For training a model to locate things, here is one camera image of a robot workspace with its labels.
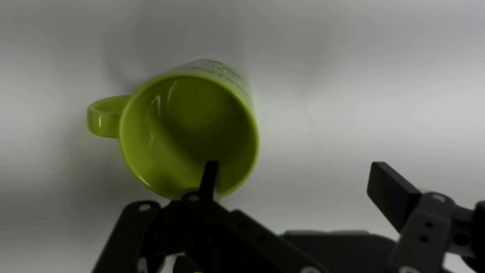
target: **black metal bracket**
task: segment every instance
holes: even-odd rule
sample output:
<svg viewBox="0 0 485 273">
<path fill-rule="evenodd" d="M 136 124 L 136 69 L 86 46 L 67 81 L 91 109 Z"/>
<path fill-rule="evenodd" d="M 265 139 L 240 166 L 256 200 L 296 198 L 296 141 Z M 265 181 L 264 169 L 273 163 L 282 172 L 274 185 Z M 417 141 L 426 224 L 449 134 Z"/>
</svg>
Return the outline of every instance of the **black metal bracket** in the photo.
<svg viewBox="0 0 485 273">
<path fill-rule="evenodd" d="M 94 273 L 156 273 L 173 253 L 185 253 L 176 273 L 444 273 L 447 251 L 485 273 L 485 201 L 470 210 L 420 192 L 385 162 L 371 165 L 367 192 L 400 232 L 397 242 L 368 232 L 276 235 L 214 201 L 217 180 L 218 162 L 209 160 L 199 191 L 165 207 L 126 206 Z"/>
</svg>

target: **mug handle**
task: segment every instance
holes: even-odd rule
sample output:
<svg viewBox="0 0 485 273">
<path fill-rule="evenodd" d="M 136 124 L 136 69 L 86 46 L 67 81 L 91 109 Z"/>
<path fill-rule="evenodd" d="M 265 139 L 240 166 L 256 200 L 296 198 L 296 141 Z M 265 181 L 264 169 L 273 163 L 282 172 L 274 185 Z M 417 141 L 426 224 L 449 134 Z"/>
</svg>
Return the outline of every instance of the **mug handle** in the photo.
<svg viewBox="0 0 485 273">
<path fill-rule="evenodd" d="M 88 127 L 94 134 L 118 137 L 120 118 L 130 95 L 96 100 L 88 106 Z"/>
</svg>

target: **green mug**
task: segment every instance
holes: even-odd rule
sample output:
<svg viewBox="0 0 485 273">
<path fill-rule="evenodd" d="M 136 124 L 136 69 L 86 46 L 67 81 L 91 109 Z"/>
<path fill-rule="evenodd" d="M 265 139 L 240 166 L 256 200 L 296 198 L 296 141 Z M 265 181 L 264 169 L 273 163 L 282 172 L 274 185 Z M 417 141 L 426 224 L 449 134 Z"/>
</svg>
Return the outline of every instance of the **green mug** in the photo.
<svg viewBox="0 0 485 273">
<path fill-rule="evenodd" d="M 167 198 L 197 189 L 208 160 L 220 162 L 215 192 L 227 195 L 258 157 L 249 87 L 217 60 L 196 60 L 146 81 L 132 95 L 94 101 L 88 127 L 118 137 L 132 172 Z"/>
</svg>

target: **mug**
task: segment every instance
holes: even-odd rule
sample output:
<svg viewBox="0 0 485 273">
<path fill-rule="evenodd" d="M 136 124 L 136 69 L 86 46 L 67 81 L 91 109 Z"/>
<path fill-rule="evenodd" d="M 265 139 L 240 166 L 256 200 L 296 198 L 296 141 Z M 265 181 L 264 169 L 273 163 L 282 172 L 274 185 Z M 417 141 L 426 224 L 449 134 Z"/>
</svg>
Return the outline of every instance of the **mug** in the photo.
<svg viewBox="0 0 485 273">
<path fill-rule="evenodd" d="M 218 60 L 196 60 L 146 81 L 132 95 L 94 101 L 88 127 L 118 137 L 130 171 L 167 198 L 199 189 L 208 160 L 220 162 L 215 192 L 227 195 L 258 157 L 249 86 Z"/>
</svg>

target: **white wall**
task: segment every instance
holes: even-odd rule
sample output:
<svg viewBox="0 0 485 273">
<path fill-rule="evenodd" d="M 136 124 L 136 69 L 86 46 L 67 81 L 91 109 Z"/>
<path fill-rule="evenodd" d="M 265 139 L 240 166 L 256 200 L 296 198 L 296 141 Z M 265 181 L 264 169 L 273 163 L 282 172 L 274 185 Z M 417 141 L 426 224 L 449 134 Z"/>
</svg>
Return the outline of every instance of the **white wall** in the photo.
<svg viewBox="0 0 485 273">
<path fill-rule="evenodd" d="M 485 197 L 479 0 L 2 0 L 0 271 L 89 271 L 132 200 L 156 198 L 89 101 L 215 57 L 252 81 L 261 156 L 227 197 L 273 230 L 396 236 L 371 160 L 471 206 Z M 459 260 L 455 271 L 467 271 Z"/>
</svg>

